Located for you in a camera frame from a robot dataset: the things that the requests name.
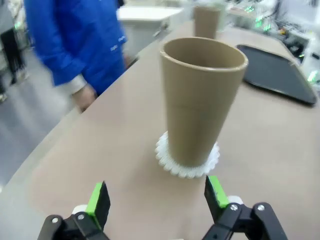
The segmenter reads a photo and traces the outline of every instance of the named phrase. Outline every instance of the white coaster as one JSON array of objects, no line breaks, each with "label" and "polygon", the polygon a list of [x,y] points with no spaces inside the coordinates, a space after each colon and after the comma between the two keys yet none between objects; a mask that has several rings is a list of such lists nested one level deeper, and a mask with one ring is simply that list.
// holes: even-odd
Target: white coaster
[{"label": "white coaster", "polygon": [[215,143],[208,160],[197,167],[188,167],[182,166],[175,162],[175,160],[169,154],[169,145],[168,145],[168,132],[166,131],[156,143],[156,158],[159,160],[159,165],[163,166],[163,169],[171,172],[172,175],[178,175],[180,178],[200,178],[203,175],[207,175],[212,169],[215,168],[216,164],[219,161],[219,147]]}]

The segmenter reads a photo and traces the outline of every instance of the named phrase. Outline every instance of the cup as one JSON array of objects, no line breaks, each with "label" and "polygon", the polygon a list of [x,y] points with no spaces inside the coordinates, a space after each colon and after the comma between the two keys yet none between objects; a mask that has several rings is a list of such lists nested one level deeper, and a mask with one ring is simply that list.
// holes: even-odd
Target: cup
[{"label": "cup", "polygon": [[194,36],[215,39],[219,26],[220,9],[211,6],[195,6]]},{"label": "cup", "polygon": [[160,50],[169,154],[180,165],[201,166],[217,141],[248,66],[222,42],[187,37]]}]

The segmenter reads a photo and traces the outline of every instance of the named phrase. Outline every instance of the silver bolt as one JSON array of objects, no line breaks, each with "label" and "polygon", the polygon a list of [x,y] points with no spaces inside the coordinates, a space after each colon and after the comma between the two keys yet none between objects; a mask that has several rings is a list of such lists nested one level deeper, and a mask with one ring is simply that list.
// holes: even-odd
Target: silver bolt
[{"label": "silver bolt", "polygon": [[234,205],[234,204],[232,204],[230,208],[231,208],[232,211],[237,211],[238,210],[238,206]]},{"label": "silver bolt", "polygon": [[83,215],[83,214],[80,214],[79,216],[78,216],[78,220],[82,220],[82,219],[84,219],[85,218],[85,216]]},{"label": "silver bolt", "polygon": [[265,210],[265,206],[263,206],[263,205],[259,205],[259,206],[258,206],[258,210],[259,210],[259,211],[263,211],[263,210]]},{"label": "silver bolt", "polygon": [[57,217],[55,217],[54,219],[52,219],[52,223],[56,224],[59,221],[59,219]]}]

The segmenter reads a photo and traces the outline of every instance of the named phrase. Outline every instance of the black tray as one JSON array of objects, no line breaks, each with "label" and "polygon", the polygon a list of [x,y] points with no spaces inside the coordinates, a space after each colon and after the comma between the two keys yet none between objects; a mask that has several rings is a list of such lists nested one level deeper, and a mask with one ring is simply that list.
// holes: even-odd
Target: black tray
[{"label": "black tray", "polygon": [[247,45],[238,45],[237,48],[249,59],[244,81],[308,105],[317,102],[317,96],[296,64]]}]

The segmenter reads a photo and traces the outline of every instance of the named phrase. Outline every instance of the blue sleeve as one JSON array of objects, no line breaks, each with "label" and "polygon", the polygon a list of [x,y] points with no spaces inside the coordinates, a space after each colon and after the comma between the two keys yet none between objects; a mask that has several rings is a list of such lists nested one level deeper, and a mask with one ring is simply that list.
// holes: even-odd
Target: blue sleeve
[{"label": "blue sleeve", "polygon": [[55,0],[25,0],[24,6],[36,53],[52,71],[54,84],[70,82],[83,71],[85,64],[64,48],[54,14]]}]

